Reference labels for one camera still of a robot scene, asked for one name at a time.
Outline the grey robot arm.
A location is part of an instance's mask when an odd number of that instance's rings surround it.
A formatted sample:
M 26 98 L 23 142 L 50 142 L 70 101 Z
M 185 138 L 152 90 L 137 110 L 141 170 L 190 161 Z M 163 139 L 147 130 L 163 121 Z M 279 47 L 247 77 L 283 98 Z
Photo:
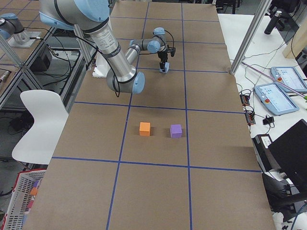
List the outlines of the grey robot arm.
M 160 58 L 160 72 L 169 70 L 168 56 L 174 56 L 176 49 L 167 44 L 163 27 L 153 30 L 150 39 L 134 39 L 126 53 L 114 37 L 108 24 L 109 6 L 107 0 L 43 0 L 40 3 L 40 19 L 43 23 L 63 30 L 73 30 L 75 25 L 90 35 L 98 51 L 110 66 L 106 76 L 108 87 L 116 94 L 139 94 L 145 85 L 145 76 L 133 66 L 133 61 L 144 51 L 157 54 Z

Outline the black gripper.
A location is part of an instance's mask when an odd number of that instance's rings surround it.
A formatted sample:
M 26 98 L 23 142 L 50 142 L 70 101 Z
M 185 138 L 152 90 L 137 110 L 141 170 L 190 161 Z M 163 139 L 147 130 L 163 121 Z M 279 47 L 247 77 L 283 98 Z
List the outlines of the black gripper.
M 160 58 L 160 71 L 165 72 L 165 63 L 168 61 L 168 54 L 170 54 L 171 57 L 174 57 L 176 53 L 175 47 L 169 47 L 167 46 L 166 49 L 162 51 L 158 51 L 158 57 Z

